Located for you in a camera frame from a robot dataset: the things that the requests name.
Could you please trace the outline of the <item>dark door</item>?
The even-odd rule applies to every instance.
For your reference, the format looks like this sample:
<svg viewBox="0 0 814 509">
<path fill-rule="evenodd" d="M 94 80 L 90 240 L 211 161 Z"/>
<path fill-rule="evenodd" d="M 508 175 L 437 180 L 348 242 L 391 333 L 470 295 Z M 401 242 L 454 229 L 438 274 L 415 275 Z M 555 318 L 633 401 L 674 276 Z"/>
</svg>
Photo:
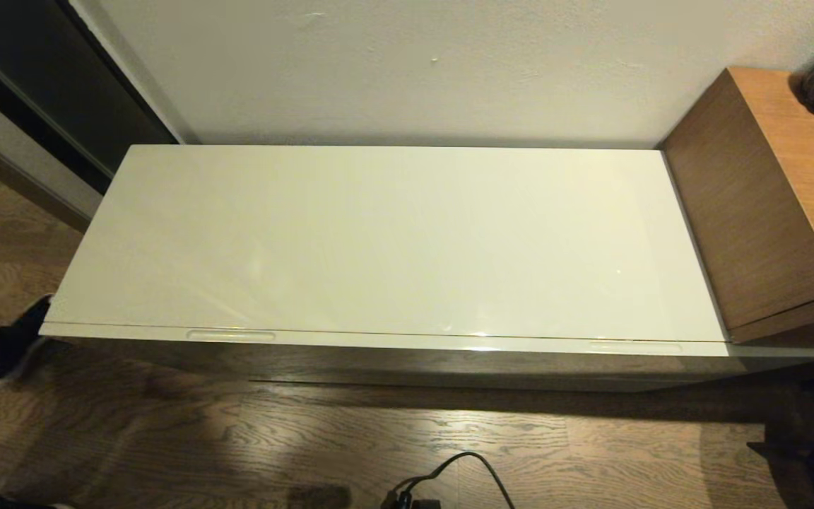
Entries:
<svg viewBox="0 0 814 509">
<path fill-rule="evenodd" d="M 69 0 L 0 0 L 0 113 L 99 193 L 138 144 L 175 144 Z"/>
</svg>

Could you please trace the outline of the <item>beige drawer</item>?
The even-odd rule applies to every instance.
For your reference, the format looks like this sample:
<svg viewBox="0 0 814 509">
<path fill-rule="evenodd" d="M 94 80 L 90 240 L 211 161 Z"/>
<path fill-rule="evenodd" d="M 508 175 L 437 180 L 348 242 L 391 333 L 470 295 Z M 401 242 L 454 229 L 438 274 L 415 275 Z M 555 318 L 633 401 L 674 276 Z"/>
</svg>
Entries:
<svg viewBox="0 0 814 509">
<path fill-rule="evenodd" d="M 42 332 L 227 380 L 634 393 L 814 362 L 814 349 L 623 341 L 150 327 L 48 321 Z"/>
</svg>

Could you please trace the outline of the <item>brown wooden side cabinet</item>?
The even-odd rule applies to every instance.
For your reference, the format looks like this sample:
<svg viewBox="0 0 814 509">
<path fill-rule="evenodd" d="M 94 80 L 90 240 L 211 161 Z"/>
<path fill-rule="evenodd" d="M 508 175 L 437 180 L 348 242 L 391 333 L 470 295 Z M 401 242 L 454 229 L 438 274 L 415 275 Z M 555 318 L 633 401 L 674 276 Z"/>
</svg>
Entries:
<svg viewBox="0 0 814 509">
<path fill-rule="evenodd" d="M 814 347 L 814 114 L 794 81 L 726 68 L 661 146 L 736 344 Z"/>
</svg>

